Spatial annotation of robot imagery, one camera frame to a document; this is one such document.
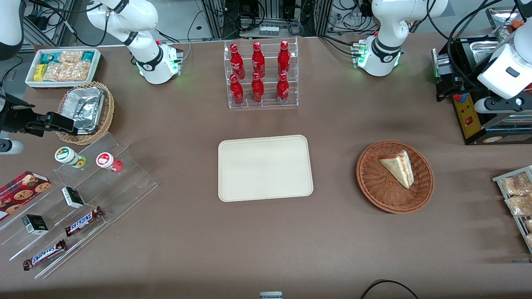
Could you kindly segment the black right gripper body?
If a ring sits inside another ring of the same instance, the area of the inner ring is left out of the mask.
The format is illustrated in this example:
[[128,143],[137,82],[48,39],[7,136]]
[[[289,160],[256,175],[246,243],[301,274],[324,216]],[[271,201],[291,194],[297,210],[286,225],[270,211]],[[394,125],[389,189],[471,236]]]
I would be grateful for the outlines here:
[[9,93],[1,94],[1,131],[10,133],[36,134],[37,131],[27,129],[28,123],[36,119],[33,112],[34,104],[29,104]]

